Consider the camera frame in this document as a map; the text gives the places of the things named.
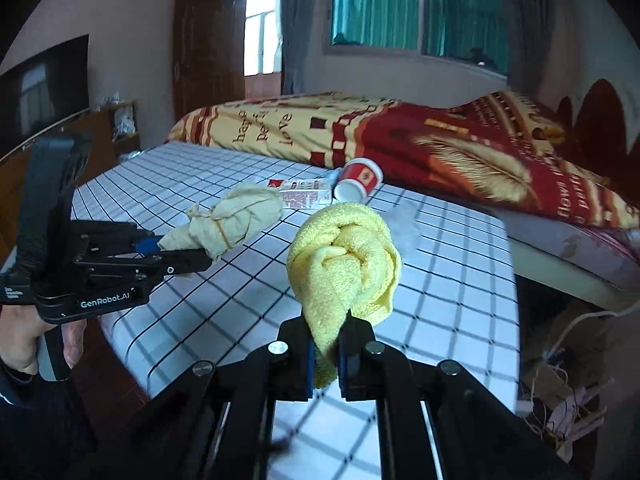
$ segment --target beige cloth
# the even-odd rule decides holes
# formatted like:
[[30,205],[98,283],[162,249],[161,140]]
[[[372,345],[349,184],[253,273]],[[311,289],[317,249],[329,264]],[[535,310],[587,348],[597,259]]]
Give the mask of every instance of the beige cloth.
[[194,204],[186,211],[190,222],[171,229],[158,245],[165,251],[204,248],[217,260],[225,251],[275,224],[283,207],[275,188],[241,182],[208,211]]

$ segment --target hand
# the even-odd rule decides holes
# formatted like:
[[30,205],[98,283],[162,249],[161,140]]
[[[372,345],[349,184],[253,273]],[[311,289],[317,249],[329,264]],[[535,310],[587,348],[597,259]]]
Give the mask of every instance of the hand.
[[[13,370],[38,373],[36,340],[55,325],[40,319],[36,307],[3,305],[0,312],[0,360]],[[73,368],[82,355],[86,320],[62,325],[65,361]]]

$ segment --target screw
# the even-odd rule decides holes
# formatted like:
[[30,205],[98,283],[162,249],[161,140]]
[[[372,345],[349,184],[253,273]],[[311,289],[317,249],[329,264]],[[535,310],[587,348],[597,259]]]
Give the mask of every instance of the screw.
[[191,367],[191,371],[194,375],[202,377],[203,375],[210,374],[213,371],[213,365],[209,361],[198,361]]
[[453,375],[458,375],[460,373],[460,365],[457,362],[452,361],[451,359],[444,360],[438,366],[440,367],[440,370],[442,370],[445,375],[453,376]]
[[273,341],[267,347],[273,355],[283,355],[289,350],[289,345],[284,341]]
[[369,341],[364,345],[364,349],[371,355],[380,355],[385,351],[385,344],[380,341]]

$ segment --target blanket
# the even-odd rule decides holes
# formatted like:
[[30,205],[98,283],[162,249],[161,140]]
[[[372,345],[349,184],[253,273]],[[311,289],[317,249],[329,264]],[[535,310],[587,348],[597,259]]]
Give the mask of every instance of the blanket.
[[606,179],[561,158],[569,137],[545,108],[494,92],[455,108],[340,92],[199,108],[167,141],[261,153],[324,168],[374,160],[385,182],[583,226],[631,229],[640,211]]

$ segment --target cable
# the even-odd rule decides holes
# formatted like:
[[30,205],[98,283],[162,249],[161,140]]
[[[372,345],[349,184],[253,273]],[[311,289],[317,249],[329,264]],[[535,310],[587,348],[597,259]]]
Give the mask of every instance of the cable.
[[564,374],[564,383],[562,383],[562,386],[564,386],[565,384],[567,384],[569,382],[569,374],[561,367],[559,366],[555,366],[555,365],[549,365],[549,367],[552,370],[557,370],[558,372],[562,372]]
[[639,309],[640,309],[640,302],[637,302],[632,306],[630,306],[629,308],[626,308],[625,310],[621,310],[620,312],[614,312],[612,310],[604,310],[602,312],[588,312],[586,314],[581,314],[580,316],[576,317],[571,323],[569,323],[564,330],[562,330],[562,333],[560,334],[558,341],[556,341],[556,344],[551,347],[551,350],[549,350],[549,352],[545,352],[545,354],[543,354],[543,359],[547,360],[549,359],[549,357],[555,354],[558,348],[560,347],[560,345],[562,344],[562,341],[564,340],[566,335],[570,332],[570,330],[574,326],[580,323],[583,319],[589,319],[590,317],[604,317],[604,316],[622,317],[622,316],[626,316],[627,314],[631,314],[632,312]]
[[[576,397],[575,397],[575,390],[574,390],[574,388],[573,388],[572,386],[569,386],[569,387],[571,388],[572,392],[574,393],[574,408],[573,408],[573,410],[574,410],[574,414],[573,414],[573,416],[572,416],[572,424],[573,424],[573,423],[575,422],[575,417],[576,417],[576,415],[577,415],[577,413],[578,413],[578,399],[576,399]],[[562,432],[562,438],[563,438],[564,440],[566,440],[566,430]]]
[[[529,429],[531,431],[533,431],[533,433],[535,433],[536,435],[539,435],[540,436],[540,440],[542,440],[542,434],[545,432],[545,423],[540,421],[538,416],[533,412],[533,408],[535,407],[534,403],[533,403],[533,394],[534,394],[535,389],[536,389],[536,379],[538,378],[539,371],[540,371],[540,368],[538,368],[536,370],[536,374],[533,376],[533,380],[531,381],[531,405],[532,405],[531,415],[533,415],[533,418],[535,418],[537,420],[538,424],[540,425],[540,430],[538,430],[538,428],[536,428],[535,426],[530,424],[529,421],[527,421],[526,418],[525,418],[525,421],[526,421]],[[542,405],[545,408],[545,421],[546,421],[546,406],[545,406],[544,402],[542,402]]]
[[523,418],[522,420],[524,420],[524,423],[529,427],[529,429],[531,430],[531,433],[533,433],[535,435],[540,435],[541,434],[539,427],[537,427],[534,424],[531,424],[526,418]]
[[542,403],[542,407],[545,409],[545,416],[542,422],[542,431],[540,432],[540,440],[542,440],[542,436],[544,435],[546,430],[546,404],[544,402]]

